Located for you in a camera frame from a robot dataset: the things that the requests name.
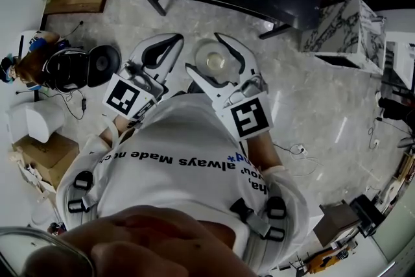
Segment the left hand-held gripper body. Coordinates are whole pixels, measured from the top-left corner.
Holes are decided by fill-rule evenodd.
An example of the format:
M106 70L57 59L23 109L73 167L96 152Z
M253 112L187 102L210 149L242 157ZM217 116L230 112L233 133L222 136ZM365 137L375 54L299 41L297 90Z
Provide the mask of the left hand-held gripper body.
M136 124L168 92L165 86L168 73L166 65L151 69L129 60L123 64L120 73L112 75L102 103Z

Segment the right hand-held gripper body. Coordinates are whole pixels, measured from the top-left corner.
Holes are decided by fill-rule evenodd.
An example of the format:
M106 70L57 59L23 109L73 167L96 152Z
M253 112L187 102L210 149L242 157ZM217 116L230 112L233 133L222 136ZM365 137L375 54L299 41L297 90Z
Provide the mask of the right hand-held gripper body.
M261 75L252 76L230 95L221 110L221 122L237 141L273 127L267 85Z

